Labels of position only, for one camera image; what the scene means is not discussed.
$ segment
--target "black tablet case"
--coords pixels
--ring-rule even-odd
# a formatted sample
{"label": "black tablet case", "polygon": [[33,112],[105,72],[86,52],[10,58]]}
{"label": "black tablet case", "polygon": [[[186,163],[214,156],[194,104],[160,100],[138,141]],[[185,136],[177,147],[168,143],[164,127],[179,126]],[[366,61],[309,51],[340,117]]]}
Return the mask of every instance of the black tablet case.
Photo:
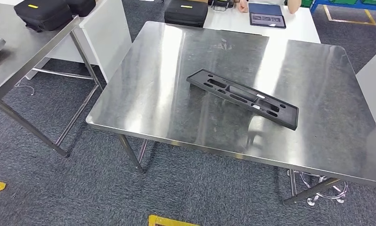
{"label": "black tablet case", "polygon": [[282,20],[284,21],[284,26],[275,26],[276,28],[286,28],[285,18],[282,15],[281,7],[279,5],[267,5],[267,4],[257,4],[257,3],[249,3],[249,21],[251,25],[254,26],[263,26],[263,27],[271,27],[264,24],[253,24],[252,23],[252,14],[263,14],[263,15],[270,15],[270,16],[281,16]]}

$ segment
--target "black bag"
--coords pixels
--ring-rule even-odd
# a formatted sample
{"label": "black bag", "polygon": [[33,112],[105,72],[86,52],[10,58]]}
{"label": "black bag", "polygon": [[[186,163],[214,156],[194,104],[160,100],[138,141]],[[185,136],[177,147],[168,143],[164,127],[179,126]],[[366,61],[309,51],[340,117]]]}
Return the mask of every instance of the black bag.
{"label": "black bag", "polygon": [[65,0],[24,0],[14,9],[26,27],[37,32],[55,30],[73,19]]}
{"label": "black bag", "polygon": [[172,0],[164,12],[164,22],[203,27],[207,16],[207,4],[199,1]]}
{"label": "black bag", "polygon": [[72,13],[81,17],[88,16],[97,5],[95,0],[66,0],[66,2]]}

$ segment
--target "stainless steel table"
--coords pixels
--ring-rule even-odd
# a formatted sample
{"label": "stainless steel table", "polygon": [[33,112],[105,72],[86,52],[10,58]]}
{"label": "stainless steel table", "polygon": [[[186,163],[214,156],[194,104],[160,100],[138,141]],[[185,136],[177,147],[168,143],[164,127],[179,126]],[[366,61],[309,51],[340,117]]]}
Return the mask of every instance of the stainless steel table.
{"label": "stainless steel table", "polygon": [[[205,68],[299,107],[296,131],[223,101],[186,81]],[[376,123],[339,46],[147,22],[87,123],[165,142],[376,186]]]}
{"label": "stainless steel table", "polygon": [[[71,22],[51,32],[37,33],[25,27],[25,23],[16,15],[13,6],[0,4],[0,38],[6,41],[5,47],[0,52],[0,109],[12,117],[14,120],[30,130],[43,142],[56,150],[59,154],[67,157],[69,154],[60,148],[60,144],[74,125],[78,116],[92,97],[96,89],[102,90],[102,87],[89,64],[85,53],[83,52],[79,41],[76,39],[73,29],[80,22],[78,16],[74,17]],[[83,58],[90,76],[77,74],[58,73],[44,69],[34,68],[66,35],[70,34],[81,57]],[[69,77],[94,80],[95,86],[87,95],[84,102],[76,114],[71,119],[57,142],[52,142],[37,128],[35,128],[26,119],[21,117],[10,106],[5,104],[1,99],[19,82],[30,70],[36,70],[51,74],[60,74]]]}

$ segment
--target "table leg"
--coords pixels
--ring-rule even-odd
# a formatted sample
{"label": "table leg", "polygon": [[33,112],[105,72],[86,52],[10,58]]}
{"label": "table leg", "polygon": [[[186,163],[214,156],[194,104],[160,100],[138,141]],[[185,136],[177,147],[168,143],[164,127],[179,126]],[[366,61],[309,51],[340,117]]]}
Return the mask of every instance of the table leg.
{"label": "table leg", "polygon": [[295,181],[295,171],[293,169],[289,170],[289,180],[291,181],[292,196],[295,196],[296,195],[296,181]]}
{"label": "table leg", "polygon": [[305,191],[302,191],[300,192],[299,194],[297,195],[294,195],[292,196],[291,198],[289,199],[285,199],[283,201],[283,204],[288,206],[288,205],[292,205],[300,200],[303,200],[303,199],[306,199],[306,198],[309,198],[311,196],[314,196],[316,193],[320,193],[320,192],[323,192],[329,188],[331,188],[332,186],[336,185],[337,183],[340,182],[340,179],[336,179],[336,178],[328,178],[327,180],[317,184],[316,186],[314,187],[311,187]]}
{"label": "table leg", "polygon": [[91,77],[94,79],[95,84],[99,86],[99,89],[101,91],[103,91],[103,88],[102,88],[101,84],[99,83],[99,80],[98,80],[98,78],[97,78],[97,76],[94,72],[94,69],[92,69],[91,64],[88,61],[87,55],[84,53],[84,50],[82,49],[80,42],[76,38],[74,31],[70,32],[70,37],[72,38],[78,52],[80,53],[80,56],[81,56],[82,60],[84,61],[84,64],[88,69],[88,72],[90,73]]}
{"label": "table leg", "polygon": [[123,134],[117,134],[117,137],[119,138],[120,142],[122,143],[127,155],[130,157],[132,163],[135,165],[135,167],[138,169],[140,173],[144,173],[143,168],[141,167],[141,164],[139,163],[137,157],[135,156],[133,150],[131,149],[130,143],[128,143],[127,138]]}
{"label": "table leg", "polygon": [[62,148],[54,144],[48,137],[41,133],[37,128],[35,128],[31,123],[29,123],[25,118],[20,116],[15,110],[13,110],[9,105],[0,100],[0,109],[13,118],[15,121],[20,123],[23,127],[31,131],[49,147],[57,151],[63,157],[69,157],[69,153],[65,152]]}

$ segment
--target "cutout slot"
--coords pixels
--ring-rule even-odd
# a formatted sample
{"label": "cutout slot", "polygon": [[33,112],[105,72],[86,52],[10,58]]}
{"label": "cutout slot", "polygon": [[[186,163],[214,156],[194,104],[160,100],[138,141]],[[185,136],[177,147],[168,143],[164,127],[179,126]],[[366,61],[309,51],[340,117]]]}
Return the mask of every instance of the cutout slot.
{"label": "cutout slot", "polygon": [[207,86],[207,87],[210,87],[210,88],[213,88],[213,86],[212,85],[210,85],[210,84],[208,84],[208,83],[203,83],[205,86]]}
{"label": "cutout slot", "polygon": [[216,85],[218,87],[221,87],[221,88],[226,88],[226,86],[227,86],[226,84],[223,84],[223,83],[216,81],[216,80],[213,80],[213,79],[209,79],[208,82],[210,82],[211,84]]}
{"label": "cutout slot", "polygon": [[267,112],[268,114],[270,114],[270,115],[274,116],[274,117],[278,117],[278,115],[277,115],[277,114],[275,114],[274,112],[271,112],[271,111],[269,111],[269,110],[267,110],[266,112]]}
{"label": "cutout slot", "polygon": [[266,102],[266,101],[264,101],[264,100],[259,100],[259,103],[258,103],[259,105],[262,105],[262,106],[264,106],[264,107],[266,107],[266,108],[269,108],[269,109],[271,109],[271,110],[273,110],[273,111],[275,111],[275,112],[279,112],[279,107],[277,107],[277,106],[275,106],[275,105],[272,105],[272,104],[270,104],[269,102]]}
{"label": "cutout slot", "polygon": [[232,98],[234,98],[234,99],[236,99],[236,100],[239,100],[241,102],[248,103],[247,100],[242,99],[242,98],[240,98],[238,96],[235,96],[234,94],[230,94],[229,96],[232,97]]}

